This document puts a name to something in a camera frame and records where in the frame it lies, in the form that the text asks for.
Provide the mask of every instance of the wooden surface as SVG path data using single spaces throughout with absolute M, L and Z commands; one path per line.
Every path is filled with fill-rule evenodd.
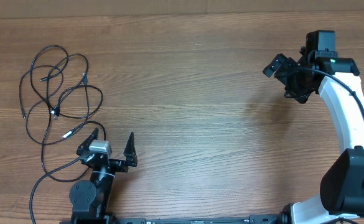
M 243 217 L 276 213 L 315 195 L 338 158 L 329 112 L 317 95 L 305 105 L 285 99 L 282 84 L 261 71 L 281 52 L 297 60 L 306 34 L 317 29 L 336 31 L 337 50 L 355 59 L 364 92 L 364 12 L 0 20 L 0 223 L 30 223 L 30 191 L 44 173 L 40 146 L 27 137 L 19 111 L 18 85 L 49 44 L 88 57 L 89 82 L 105 96 L 93 120 L 106 127 L 114 158 L 122 158 L 135 132 L 139 165 L 117 176 L 110 202 L 117 216 Z M 54 50 L 38 64 L 62 57 Z M 63 89 L 76 84 L 83 69 L 81 60 L 72 60 Z M 37 72 L 35 80 L 44 75 Z M 26 107 L 38 99 L 28 82 Z M 97 104 L 98 95 L 90 93 Z M 83 114 L 84 106 L 84 92 L 77 91 L 62 112 Z M 33 136 L 42 137 L 46 122 L 40 106 L 31 117 Z M 77 123 L 60 118 L 50 139 Z M 92 130 L 47 147 L 48 169 L 74 159 Z M 82 170 L 78 164 L 56 176 Z M 49 179 L 39 185 L 38 223 L 70 217 L 71 186 Z
M 0 0 L 0 19 L 364 10 L 364 0 Z

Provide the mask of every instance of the wooden table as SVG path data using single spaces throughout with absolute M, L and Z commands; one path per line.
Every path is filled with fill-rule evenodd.
M 104 124 L 114 158 L 123 157 L 135 133 L 139 165 L 116 178 L 110 209 L 117 216 L 243 217 L 278 213 L 315 195 L 338 158 L 329 112 L 317 95 L 305 105 L 285 99 L 282 84 L 261 71 L 281 52 L 297 60 L 306 34 L 317 29 L 336 31 L 337 51 L 356 61 L 364 92 L 364 11 L 0 20 L 0 223 L 30 223 L 30 192 L 44 174 L 40 146 L 26 134 L 18 85 L 49 44 L 89 59 L 89 82 L 105 96 L 93 120 Z M 37 64 L 62 57 L 53 50 Z M 83 66 L 70 61 L 62 89 L 81 79 Z M 37 80 L 47 71 L 35 75 L 42 93 Z M 26 108 L 38 100 L 28 83 Z M 98 95 L 90 93 L 94 106 Z M 85 110 L 82 90 L 62 107 L 68 114 Z M 39 106 L 30 120 L 41 139 L 47 109 Z M 49 139 L 78 123 L 60 118 Z M 76 158 L 93 128 L 48 146 L 48 169 Z M 76 177 L 83 169 L 78 164 L 55 176 Z M 50 179 L 39 185 L 38 223 L 70 217 L 72 185 Z

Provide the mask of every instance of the silver metal part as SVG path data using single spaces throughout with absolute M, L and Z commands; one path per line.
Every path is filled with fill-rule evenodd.
M 106 153 L 107 157 L 110 158 L 113 151 L 109 141 L 93 140 L 89 146 L 89 150 L 93 152 Z

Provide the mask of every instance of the wall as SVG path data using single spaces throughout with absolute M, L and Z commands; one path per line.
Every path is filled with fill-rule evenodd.
M 0 0 L 0 19 L 364 10 L 364 0 Z

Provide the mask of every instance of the robotic arm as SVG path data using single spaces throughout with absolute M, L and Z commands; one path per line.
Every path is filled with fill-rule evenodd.
M 108 141 L 97 140 L 95 129 L 77 149 L 82 164 L 93 169 L 90 180 L 77 182 L 70 191 L 72 224 L 321 224 L 364 217 L 364 96 L 360 72 L 351 58 L 335 51 L 335 32 L 318 30 L 307 34 L 302 57 L 295 62 L 277 55 L 263 73 L 277 78 L 286 98 L 305 103 L 319 94 L 327 105 L 337 132 L 340 157 L 324 175 L 320 193 L 286 205 L 280 214 L 244 218 L 194 218 L 146 220 L 118 219 L 106 211 L 116 172 L 136 167 L 138 159 L 131 133 L 124 151 L 126 160 L 110 159 Z

